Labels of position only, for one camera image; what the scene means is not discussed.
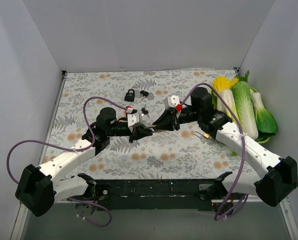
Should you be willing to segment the black-headed key bunch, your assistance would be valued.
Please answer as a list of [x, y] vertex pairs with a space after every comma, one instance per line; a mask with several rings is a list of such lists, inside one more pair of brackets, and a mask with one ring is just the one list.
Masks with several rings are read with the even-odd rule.
[[144, 100], [146, 97], [148, 97], [148, 95], [149, 95], [149, 92], [145, 90], [141, 90], [137, 98]]

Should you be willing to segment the black padlock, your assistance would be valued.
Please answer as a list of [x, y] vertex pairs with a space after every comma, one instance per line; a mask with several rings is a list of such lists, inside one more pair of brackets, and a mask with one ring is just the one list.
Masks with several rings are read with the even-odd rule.
[[129, 89], [124, 97], [124, 100], [127, 102], [134, 102], [135, 99], [135, 90]]

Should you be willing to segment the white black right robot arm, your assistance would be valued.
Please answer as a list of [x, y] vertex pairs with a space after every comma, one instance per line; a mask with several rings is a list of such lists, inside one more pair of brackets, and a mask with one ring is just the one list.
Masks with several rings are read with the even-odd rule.
[[204, 87], [191, 94], [191, 105], [182, 107], [178, 96], [164, 100], [165, 110], [153, 122], [154, 130], [179, 130], [183, 123], [197, 122], [200, 129], [242, 156], [255, 170], [255, 178], [240, 177], [234, 191], [258, 196], [269, 206], [277, 206], [298, 187], [297, 162], [290, 156], [282, 158], [258, 144], [252, 138], [241, 135], [236, 123], [225, 113], [214, 109], [212, 96]]

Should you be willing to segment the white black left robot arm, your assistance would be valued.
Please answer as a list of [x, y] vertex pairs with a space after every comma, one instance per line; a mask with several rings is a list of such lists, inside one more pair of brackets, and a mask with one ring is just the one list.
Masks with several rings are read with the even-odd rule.
[[28, 165], [22, 172], [15, 196], [36, 217], [44, 215], [57, 201], [71, 197], [82, 201], [93, 199], [96, 181], [92, 177], [85, 173], [67, 180], [64, 177], [103, 151], [111, 137], [129, 137], [133, 142], [152, 134], [153, 131], [142, 123], [140, 113], [128, 114], [125, 122], [119, 122], [113, 108], [103, 108], [91, 129], [70, 151], [39, 166]]

